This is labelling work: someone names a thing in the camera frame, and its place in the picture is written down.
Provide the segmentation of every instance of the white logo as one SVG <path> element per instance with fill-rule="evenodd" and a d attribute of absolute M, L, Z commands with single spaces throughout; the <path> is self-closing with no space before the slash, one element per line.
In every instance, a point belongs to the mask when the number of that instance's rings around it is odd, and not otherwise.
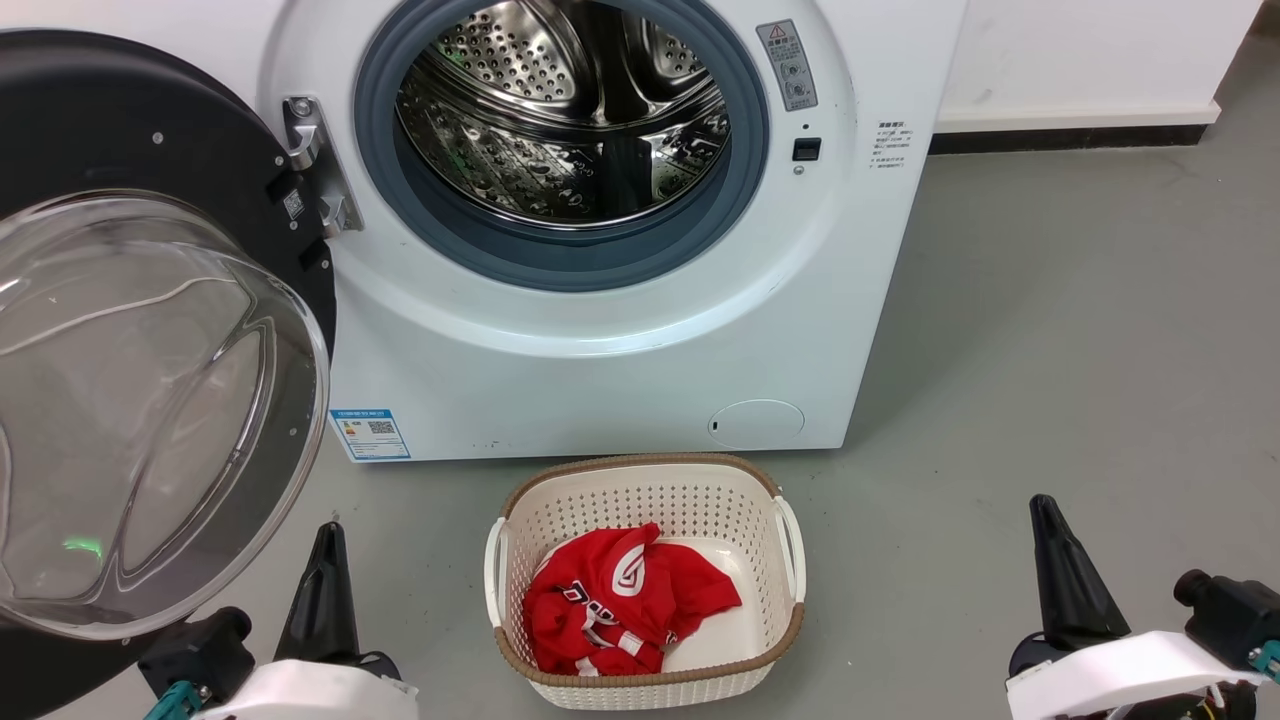
<path fill-rule="evenodd" d="M 618 560 L 613 569 L 613 592 L 622 597 L 635 597 L 644 587 L 644 544 L 637 544 Z"/>

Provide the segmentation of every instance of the metal hinge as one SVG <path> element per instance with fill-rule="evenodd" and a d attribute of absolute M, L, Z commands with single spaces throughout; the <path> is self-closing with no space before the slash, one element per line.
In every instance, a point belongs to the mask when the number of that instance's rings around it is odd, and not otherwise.
<path fill-rule="evenodd" d="M 307 173 L 320 197 L 324 236 L 365 229 L 351 186 L 329 142 L 320 101 L 306 95 L 285 97 L 284 127 L 289 136 L 289 165 Z"/>

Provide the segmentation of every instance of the clothing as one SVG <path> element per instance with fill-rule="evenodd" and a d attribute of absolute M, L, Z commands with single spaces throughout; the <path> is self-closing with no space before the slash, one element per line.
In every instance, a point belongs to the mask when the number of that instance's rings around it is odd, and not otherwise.
<path fill-rule="evenodd" d="M 538 667 L 564 675 L 662 671 L 662 646 L 742 605 L 733 580 L 698 551 L 655 543 L 654 523 L 599 529 L 559 547 L 525 594 Z"/>

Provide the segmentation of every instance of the open door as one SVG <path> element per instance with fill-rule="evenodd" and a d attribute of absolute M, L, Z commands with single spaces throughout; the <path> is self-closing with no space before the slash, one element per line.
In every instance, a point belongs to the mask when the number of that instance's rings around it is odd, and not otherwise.
<path fill-rule="evenodd" d="M 88 33 L 0 33 L 0 634 L 68 638 L 72 667 L 106 652 L 72 638 L 111 641 L 123 667 L 243 570 L 315 459 L 317 199 L 211 77 Z"/>

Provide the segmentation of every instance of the laundry basket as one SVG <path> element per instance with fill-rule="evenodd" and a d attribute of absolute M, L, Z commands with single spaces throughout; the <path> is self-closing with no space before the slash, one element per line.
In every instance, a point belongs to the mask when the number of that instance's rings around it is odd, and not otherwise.
<path fill-rule="evenodd" d="M 662 528 L 659 542 L 689 544 L 726 571 L 742 607 L 707 619 L 668 653 L 660 674 L 540 671 L 521 601 L 541 560 L 582 533 L 649 521 Z M 795 514 L 768 475 L 728 455 L 609 457 L 534 477 L 512 493 L 489 532 L 484 578 L 498 650 L 544 698 L 571 710 L 650 710 L 745 693 L 790 650 L 804 619 L 804 542 Z"/>

